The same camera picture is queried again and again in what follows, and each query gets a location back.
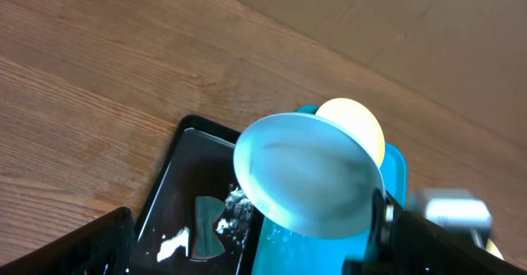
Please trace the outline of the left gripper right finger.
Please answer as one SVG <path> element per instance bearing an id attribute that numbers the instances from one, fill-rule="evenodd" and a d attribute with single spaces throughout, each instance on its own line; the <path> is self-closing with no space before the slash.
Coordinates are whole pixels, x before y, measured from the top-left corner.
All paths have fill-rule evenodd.
<path id="1" fill-rule="evenodd" d="M 389 193 L 372 197 L 371 229 L 364 259 L 345 259 L 343 274 L 526 275 L 469 238 L 403 209 Z"/>

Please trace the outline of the yellow-green plate far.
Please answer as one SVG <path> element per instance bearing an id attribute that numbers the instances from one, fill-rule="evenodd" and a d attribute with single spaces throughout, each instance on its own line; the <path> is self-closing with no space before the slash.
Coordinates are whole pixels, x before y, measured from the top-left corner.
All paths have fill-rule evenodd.
<path id="1" fill-rule="evenodd" d="M 363 104 L 348 98 L 335 98 L 323 103 L 315 114 L 354 135 L 374 162 L 382 165 L 385 137 L 378 120 Z"/>

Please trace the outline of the black plastic tray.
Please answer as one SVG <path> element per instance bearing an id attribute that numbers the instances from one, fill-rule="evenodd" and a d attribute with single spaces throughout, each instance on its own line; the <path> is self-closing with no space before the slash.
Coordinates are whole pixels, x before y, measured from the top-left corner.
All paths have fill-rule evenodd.
<path id="1" fill-rule="evenodd" d="M 239 132 L 197 115 L 179 123 L 136 222 L 129 274 L 250 274 L 264 217 L 243 193 L 234 172 Z M 225 203 L 215 231 L 225 252 L 191 258 L 194 202 Z"/>

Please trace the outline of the teal plastic tray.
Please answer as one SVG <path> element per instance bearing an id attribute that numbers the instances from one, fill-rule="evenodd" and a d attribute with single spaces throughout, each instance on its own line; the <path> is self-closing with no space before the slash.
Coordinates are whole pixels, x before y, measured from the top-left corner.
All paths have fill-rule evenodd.
<path id="1" fill-rule="evenodd" d="M 404 206 L 407 196 L 407 163 L 394 145 L 385 144 L 378 160 L 385 189 Z M 326 240 L 289 231 L 266 218 L 263 221 L 253 274 L 340 274 L 345 259 L 361 260 L 368 231 L 339 240 Z"/>

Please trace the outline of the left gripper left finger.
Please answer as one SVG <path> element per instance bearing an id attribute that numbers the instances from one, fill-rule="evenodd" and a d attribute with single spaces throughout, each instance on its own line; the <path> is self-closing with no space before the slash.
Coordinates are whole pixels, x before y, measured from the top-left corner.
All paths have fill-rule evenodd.
<path id="1" fill-rule="evenodd" d="M 119 207 L 1 266 L 1 275 L 125 274 L 135 244 L 133 214 Z"/>

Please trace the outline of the light blue plate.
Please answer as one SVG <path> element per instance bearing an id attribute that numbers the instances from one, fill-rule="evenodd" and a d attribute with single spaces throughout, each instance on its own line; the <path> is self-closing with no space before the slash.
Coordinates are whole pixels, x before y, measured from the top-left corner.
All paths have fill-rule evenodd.
<path id="1" fill-rule="evenodd" d="M 233 154 L 246 197 L 301 235 L 341 239 L 371 227 L 379 166 L 357 138 L 314 114 L 272 114 L 239 136 Z"/>

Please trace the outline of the green and red sponge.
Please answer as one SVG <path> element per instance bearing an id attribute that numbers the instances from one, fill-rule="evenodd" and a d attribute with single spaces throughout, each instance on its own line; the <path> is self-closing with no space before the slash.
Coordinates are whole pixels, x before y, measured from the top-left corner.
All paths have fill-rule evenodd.
<path id="1" fill-rule="evenodd" d="M 208 260 L 225 252 L 225 248 L 215 231 L 225 203 L 211 196 L 198 196 L 194 202 L 194 237 L 191 258 Z"/>

